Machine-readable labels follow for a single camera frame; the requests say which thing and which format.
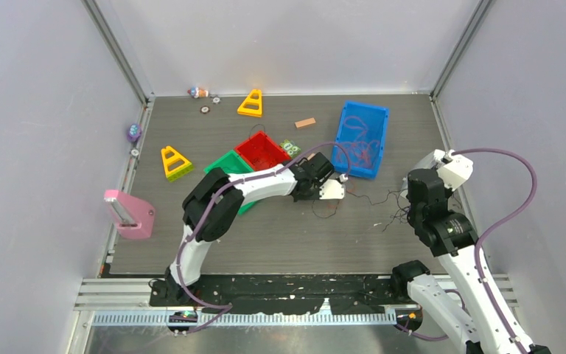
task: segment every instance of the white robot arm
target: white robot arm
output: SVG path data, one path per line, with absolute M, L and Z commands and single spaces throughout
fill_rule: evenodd
M 410 201 L 408 223 L 450 275 L 468 313 L 448 297 L 419 261 L 395 267 L 391 287 L 398 295 L 419 303 L 448 335 L 458 353 L 550 353 L 547 347 L 535 345 L 515 319 L 482 249 L 479 252 L 484 277 L 479 276 L 475 264 L 478 235 L 465 215 L 448 210 L 448 198 L 472 175 L 472 166 L 464 156 L 436 150 L 409 172 L 403 188 Z M 497 300 L 497 308 L 485 284 Z
M 170 265 L 170 275 L 177 284 L 180 284 L 179 271 L 185 285 L 198 281 L 200 268 L 209 247 L 213 241 L 225 234 L 241 206 L 279 195 L 291 195 L 294 201 L 297 201 L 342 199 L 346 194 L 343 185 L 345 176 L 341 175 L 337 180 L 328 179 L 335 169 L 322 153 L 315 154 L 309 160 L 302 159 L 289 169 L 273 174 L 282 167 L 283 165 L 280 164 L 269 170 L 245 174 L 226 174 L 222 169 L 213 169 L 196 186 L 184 201 L 185 224 L 182 242 L 191 238 L 214 192 L 224 184 L 241 181 L 221 195 L 221 199 L 206 216 L 205 226 L 196 237 L 186 243 L 181 254 L 180 266 L 177 267 L 178 254 Z M 273 176 L 255 178 L 268 174 Z

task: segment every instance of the pink holder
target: pink holder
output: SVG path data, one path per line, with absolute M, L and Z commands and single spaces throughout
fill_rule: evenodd
M 151 236 L 155 208 L 149 202 L 119 190 L 106 190 L 104 199 L 121 236 L 130 240 L 143 240 Z

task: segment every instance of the gray floor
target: gray floor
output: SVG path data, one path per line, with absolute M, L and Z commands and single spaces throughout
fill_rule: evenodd
M 204 177 L 203 168 L 247 139 L 255 124 L 265 125 L 275 142 L 291 139 L 303 149 L 311 148 L 335 138 L 346 100 L 391 110 L 378 177 L 349 182 L 348 188 L 358 195 L 384 200 L 389 190 L 400 188 L 402 177 L 420 158 L 443 146 L 426 95 L 264 97 L 263 118 L 238 115 L 240 97 L 224 97 L 219 105 L 209 99 L 158 98 L 131 191 L 157 209 L 153 236 L 119 239 L 112 273 L 160 273 L 172 262 L 182 235 L 183 199 Z M 199 112 L 202 105 L 211 107 L 209 114 Z M 309 117 L 317 124 L 296 130 L 293 123 Z M 165 179 L 161 166 L 160 149 L 166 145 L 195 166 L 173 183 Z M 331 149 L 324 152 L 330 156 Z M 334 208 L 334 202 L 315 203 L 320 216 Z M 366 198 L 347 195 L 337 214 L 323 219 L 313 214 L 310 202 L 293 203 L 290 197 L 260 201 L 212 246 L 203 273 L 389 273 L 412 259 L 444 273 L 409 225 L 395 220 L 383 231 L 397 210 L 393 196 L 371 206 Z

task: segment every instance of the gray wall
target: gray wall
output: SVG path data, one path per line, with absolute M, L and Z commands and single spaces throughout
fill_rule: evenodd
M 511 276 L 530 334 L 566 353 L 566 0 L 497 1 L 439 101 L 457 148 L 513 150 L 537 169 L 532 206 L 486 249 Z M 529 179 L 508 158 L 470 157 L 485 229 L 524 200 Z
M 139 111 L 80 1 L 0 1 L 0 353 L 63 353 Z
M 474 0 L 102 0 L 157 96 L 429 91 Z

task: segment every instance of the purple cable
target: purple cable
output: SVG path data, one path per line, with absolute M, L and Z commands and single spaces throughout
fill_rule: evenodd
M 213 321 L 219 319 L 223 314 L 225 314 L 225 313 L 227 313 L 231 310 L 231 304 L 229 304 L 229 305 L 214 305 L 214 304 L 209 304 L 208 302 L 204 302 L 201 299 L 198 299 L 188 289 L 187 285 L 185 284 L 183 274 L 181 274 L 181 255 L 183 254 L 185 246 L 186 246 L 187 243 L 194 240 L 196 235 L 198 235 L 198 232 L 203 227 L 203 224 L 205 223 L 207 216 L 212 211 L 212 209 L 213 209 L 213 207 L 216 203 L 216 200 L 223 194 L 223 192 L 225 190 L 233 187 L 235 184 L 241 184 L 241 183 L 244 183 L 244 182 L 247 182 L 247 181 L 255 181 L 255 180 L 261 179 L 261 178 L 276 176 L 277 173 L 281 173 L 281 172 L 285 171 L 286 169 L 290 168 L 290 166 L 292 166 L 296 162 L 300 161 L 305 156 L 309 155 L 311 152 L 313 152 L 313 151 L 315 151 L 319 148 L 322 148 L 323 146 L 327 146 L 327 145 L 337 146 L 338 148 L 340 148 L 343 151 L 344 155 L 346 156 L 346 162 L 348 164 L 348 170 L 346 171 L 345 176 L 348 176 L 348 174 L 350 174 L 350 169 L 351 169 L 352 166 L 350 164 L 350 157 L 348 156 L 348 153 L 346 152 L 346 150 L 344 150 L 343 146 L 338 144 L 337 142 L 325 142 L 325 143 L 316 145 L 315 147 L 312 147 L 311 149 L 309 149 L 309 150 L 305 151 L 304 153 L 298 155 L 292 161 L 288 162 L 285 166 L 281 167 L 280 169 L 276 170 L 275 172 L 264 173 L 262 175 L 252 176 L 252 177 L 248 177 L 248 178 L 245 178 L 245 179 L 238 179 L 236 181 L 229 182 L 229 183 L 225 184 L 224 186 L 222 186 L 218 191 L 216 191 L 216 193 L 214 193 L 211 200 L 209 201 L 209 204 L 207 204 L 207 207 L 205 208 L 203 215 L 200 217 L 200 220 L 196 224 L 196 227 L 194 228 L 194 230 L 192 230 L 192 234 L 190 236 L 186 237 L 186 239 L 183 240 L 181 242 L 181 245 L 179 246 L 179 250 L 177 252 L 177 275 L 178 275 L 178 278 L 179 278 L 179 285 L 185 291 L 185 293 L 190 297 L 190 299 L 194 300 L 196 303 L 198 303 L 198 304 L 200 304 L 200 305 L 202 305 L 206 308 L 216 308 L 216 309 L 220 309 L 222 311 L 220 311 L 216 316 L 214 316 L 209 321 L 201 324 L 200 326 L 192 328 L 191 330 L 184 332 L 184 334 L 195 333 L 195 332 L 198 332 L 199 330 L 205 329 L 205 327 L 209 326 Z
M 478 272 L 478 276 L 481 279 L 485 279 L 485 274 L 483 273 L 483 267 L 481 265 L 481 249 L 483 248 L 483 242 L 485 242 L 485 239 L 487 239 L 489 234 L 491 234 L 494 230 L 496 230 L 500 225 L 511 220 L 512 218 L 515 218 L 524 209 L 526 209 L 526 207 L 533 201 L 535 193 L 537 192 L 537 174 L 535 173 L 535 169 L 533 168 L 533 166 L 531 165 L 530 162 L 528 162 L 522 156 L 517 155 L 516 153 L 512 153 L 511 151 L 502 150 L 502 149 L 494 149 L 494 148 L 489 148 L 489 147 L 477 147 L 475 149 L 466 149 L 466 150 L 455 151 L 453 153 L 453 155 L 463 155 L 465 153 L 499 153 L 500 155 L 510 156 L 510 157 L 516 159 L 517 161 L 521 162 L 524 166 L 526 166 L 529 173 L 531 174 L 531 183 L 532 183 L 531 192 L 530 192 L 530 194 L 528 194 L 528 197 L 526 198 L 524 203 L 522 203 L 522 205 L 520 205 L 519 208 L 515 209 L 515 211 L 513 211 L 511 214 L 507 215 L 506 217 L 500 219 L 499 221 L 497 221 L 496 223 L 491 225 L 478 238 L 478 241 L 476 241 L 476 245 L 474 247 L 474 261 L 476 263 L 476 269 L 477 269 L 477 272 Z M 483 287 L 485 288 L 485 292 L 487 292 L 487 296 L 489 297 L 489 300 L 491 301 L 494 309 L 496 310 L 498 317 L 500 318 L 501 322 L 503 323 L 504 328 L 506 329 L 507 332 L 509 332 L 509 335 L 512 338 L 515 338 L 516 337 L 515 331 L 513 330 L 513 328 L 511 327 L 511 324 L 509 324 L 508 319 L 504 316 L 502 310 L 500 309 L 500 306 L 499 306 L 494 294 L 492 293 L 492 288 L 486 282 L 483 282 Z M 524 348 L 524 344 L 522 344 L 519 341 L 516 341 L 515 344 L 517 345 L 517 348 L 520 350 L 520 352 L 522 352 L 522 354 L 528 354 L 528 351 L 526 350 L 526 348 Z
M 461 294 L 460 294 L 457 290 L 448 289 L 448 290 L 446 290 L 445 292 L 457 294 L 457 296 L 459 296 L 459 299 L 461 299 L 461 308 L 462 308 L 463 310 L 465 310 L 465 301 L 463 301 L 463 297 L 461 296 Z M 398 328 L 398 329 L 401 330 L 402 332 L 409 333 L 409 329 L 407 328 L 407 325 L 408 325 L 408 324 L 409 324 L 409 320 L 406 321 L 406 323 L 405 323 L 404 326 L 401 325 L 401 324 L 397 324 L 397 323 L 396 323 L 396 328 Z M 421 339 L 421 340 L 423 340 L 423 341 L 443 341 L 443 340 L 445 340 L 445 339 L 448 339 L 448 335 L 447 335 L 447 334 L 444 334 L 444 335 L 441 336 L 441 337 L 431 337 L 431 336 L 425 336 L 425 335 L 420 334 L 420 333 L 411 332 L 411 335 L 414 336 L 414 337 L 416 337 L 416 338 L 418 338 L 418 339 Z

